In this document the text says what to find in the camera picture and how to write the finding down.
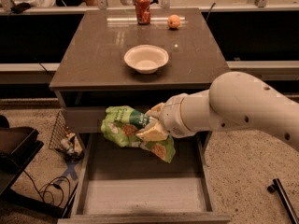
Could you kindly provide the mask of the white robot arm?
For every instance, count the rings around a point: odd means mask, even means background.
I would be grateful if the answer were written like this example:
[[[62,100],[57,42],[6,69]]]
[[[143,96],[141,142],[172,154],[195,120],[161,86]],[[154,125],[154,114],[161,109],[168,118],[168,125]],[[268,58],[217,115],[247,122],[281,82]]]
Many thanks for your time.
[[[299,104],[242,72],[222,74],[208,90],[173,96],[147,114],[153,120],[136,133],[144,141],[253,129],[299,150]]]

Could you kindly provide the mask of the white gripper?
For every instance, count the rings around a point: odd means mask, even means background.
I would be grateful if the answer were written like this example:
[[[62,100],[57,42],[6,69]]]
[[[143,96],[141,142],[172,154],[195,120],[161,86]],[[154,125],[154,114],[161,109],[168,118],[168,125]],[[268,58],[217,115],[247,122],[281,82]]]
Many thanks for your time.
[[[187,93],[172,96],[165,103],[159,103],[148,110],[147,116],[159,117],[159,120],[150,122],[136,136],[143,141],[163,141],[168,133],[175,138],[194,136],[195,132],[186,126],[181,115],[181,105],[187,96]]]

